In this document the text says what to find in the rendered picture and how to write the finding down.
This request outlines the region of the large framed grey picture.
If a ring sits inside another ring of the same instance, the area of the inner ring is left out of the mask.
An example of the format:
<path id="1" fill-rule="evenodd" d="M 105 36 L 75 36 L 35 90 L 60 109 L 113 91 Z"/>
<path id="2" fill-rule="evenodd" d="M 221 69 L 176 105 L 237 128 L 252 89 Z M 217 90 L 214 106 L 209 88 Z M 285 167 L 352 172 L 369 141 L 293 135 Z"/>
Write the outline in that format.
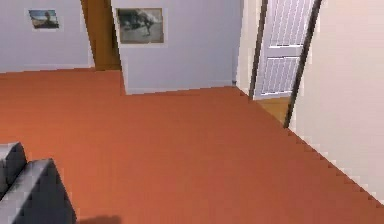
<path id="1" fill-rule="evenodd" d="M 164 42 L 164 19 L 161 8 L 117 8 L 116 13 L 122 44 Z"/>

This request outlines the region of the white louvred room door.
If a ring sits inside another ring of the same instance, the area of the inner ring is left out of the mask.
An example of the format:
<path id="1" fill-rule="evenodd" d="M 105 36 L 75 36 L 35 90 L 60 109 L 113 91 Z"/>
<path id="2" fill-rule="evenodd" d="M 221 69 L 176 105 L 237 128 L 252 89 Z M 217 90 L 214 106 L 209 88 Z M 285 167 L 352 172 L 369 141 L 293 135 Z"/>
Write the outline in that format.
<path id="1" fill-rule="evenodd" d="M 292 93 L 314 0 L 268 0 L 254 98 Z"/>

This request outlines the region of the dark grey sofa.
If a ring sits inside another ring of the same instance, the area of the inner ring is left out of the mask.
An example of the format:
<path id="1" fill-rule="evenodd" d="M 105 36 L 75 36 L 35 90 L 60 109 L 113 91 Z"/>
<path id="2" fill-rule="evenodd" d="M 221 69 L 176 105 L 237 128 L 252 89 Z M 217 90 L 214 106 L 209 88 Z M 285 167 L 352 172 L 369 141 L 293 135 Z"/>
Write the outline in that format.
<path id="1" fill-rule="evenodd" d="M 0 224 L 76 224 L 51 158 L 28 161 L 20 142 L 0 144 Z"/>

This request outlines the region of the small framed wall picture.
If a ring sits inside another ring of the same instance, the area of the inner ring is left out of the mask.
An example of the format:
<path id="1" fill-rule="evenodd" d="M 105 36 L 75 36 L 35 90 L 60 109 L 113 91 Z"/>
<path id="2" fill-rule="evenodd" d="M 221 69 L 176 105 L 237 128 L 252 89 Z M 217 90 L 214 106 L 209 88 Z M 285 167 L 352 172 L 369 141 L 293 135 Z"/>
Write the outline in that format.
<path id="1" fill-rule="evenodd" d="M 28 11 L 35 29 L 58 29 L 59 22 L 54 9 L 30 9 Z"/>

